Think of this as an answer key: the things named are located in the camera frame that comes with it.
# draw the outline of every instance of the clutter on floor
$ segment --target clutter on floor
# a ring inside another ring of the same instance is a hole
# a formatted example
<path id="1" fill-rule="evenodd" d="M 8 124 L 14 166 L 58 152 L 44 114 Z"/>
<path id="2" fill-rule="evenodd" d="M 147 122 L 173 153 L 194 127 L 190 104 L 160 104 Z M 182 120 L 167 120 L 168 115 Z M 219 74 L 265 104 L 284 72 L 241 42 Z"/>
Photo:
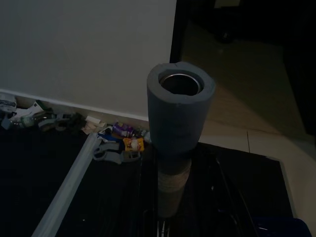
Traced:
<path id="1" fill-rule="evenodd" d="M 101 145 L 94 151 L 93 159 L 111 161 L 117 164 L 137 161 L 145 145 L 151 142 L 150 133 L 145 129 L 116 122 L 98 133 Z"/>
<path id="2" fill-rule="evenodd" d="M 145 146 L 151 143 L 150 133 L 146 129 L 134 128 L 120 122 L 108 125 L 92 116 L 84 119 L 78 113 L 54 112 L 40 100 L 36 100 L 31 107 L 22 109 L 17 107 L 15 97 L 8 94 L 0 94 L 0 115 L 1 126 L 5 130 L 38 127 L 42 132 L 55 129 L 59 132 L 69 130 L 72 134 L 80 131 L 87 135 L 98 133 L 102 142 L 93 154 L 97 161 L 117 164 L 137 161 Z"/>
<path id="3" fill-rule="evenodd" d="M 36 100 L 27 109 L 17 108 L 14 96 L 6 94 L 0 94 L 0 118 L 1 126 L 5 130 L 38 126 L 43 132 L 51 129 L 57 131 L 67 129 L 76 134 L 86 124 L 80 114 L 55 113 L 40 100 Z"/>

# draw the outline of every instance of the pipe opening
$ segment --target pipe opening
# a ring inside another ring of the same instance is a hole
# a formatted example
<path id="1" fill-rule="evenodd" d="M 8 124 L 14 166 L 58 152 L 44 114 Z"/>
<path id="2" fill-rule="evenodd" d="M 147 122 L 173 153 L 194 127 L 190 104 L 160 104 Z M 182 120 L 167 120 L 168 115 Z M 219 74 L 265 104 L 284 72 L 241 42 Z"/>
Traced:
<path id="1" fill-rule="evenodd" d="M 194 77 L 186 74 L 172 74 L 160 80 L 161 86 L 172 94 L 196 95 L 202 90 L 202 86 Z"/>

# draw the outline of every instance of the yellow package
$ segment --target yellow package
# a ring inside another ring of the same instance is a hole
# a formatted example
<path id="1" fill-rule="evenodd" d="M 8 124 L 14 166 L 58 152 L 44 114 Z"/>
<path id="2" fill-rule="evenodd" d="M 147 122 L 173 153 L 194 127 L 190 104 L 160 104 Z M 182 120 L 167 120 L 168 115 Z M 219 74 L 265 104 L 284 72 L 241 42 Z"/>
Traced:
<path id="1" fill-rule="evenodd" d="M 126 151 L 142 152 L 144 150 L 144 139 L 143 138 L 124 138 Z"/>

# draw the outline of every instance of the tile floor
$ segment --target tile floor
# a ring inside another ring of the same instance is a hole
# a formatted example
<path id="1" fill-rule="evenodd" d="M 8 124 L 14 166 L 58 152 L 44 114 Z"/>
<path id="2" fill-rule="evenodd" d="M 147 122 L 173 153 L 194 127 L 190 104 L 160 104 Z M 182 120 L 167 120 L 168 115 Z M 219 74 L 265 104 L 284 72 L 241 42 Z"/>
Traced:
<path id="1" fill-rule="evenodd" d="M 201 142 L 279 160 L 295 217 L 316 236 L 316 149 L 305 134 L 286 71 L 275 45 L 217 43 L 189 25 L 183 60 L 217 82 Z"/>

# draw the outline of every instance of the gray foam tube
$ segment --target gray foam tube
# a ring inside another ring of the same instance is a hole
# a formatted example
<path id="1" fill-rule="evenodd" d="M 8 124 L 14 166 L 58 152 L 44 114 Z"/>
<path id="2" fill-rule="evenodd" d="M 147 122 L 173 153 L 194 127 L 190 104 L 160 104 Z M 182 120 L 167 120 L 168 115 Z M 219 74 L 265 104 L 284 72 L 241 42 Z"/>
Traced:
<path id="1" fill-rule="evenodd" d="M 201 92 L 189 96 L 164 89 L 159 82 L 161 78 L 176 73 L 196 78 L 202 84 Z M 214 91 L 214 80 L 189 63 L 159 64 L 150 71 L 147 78 L 149 126 L 152 143 L 160 153 L 182 154 L 197 145 Z"/>
<path id="2" fill-rule="evenodd" d="M 194 95 L 171 93 L 160 81 L 174 74 L 195 78 L 202 90 Z M 158 151 L 159 217 L 170 218 L 178 210 L 191 169 L 189 151 L 198 143 L 214 91 L 214 80 L 189 63 L 160 64 L 148 75 L 150 134 Z"/>

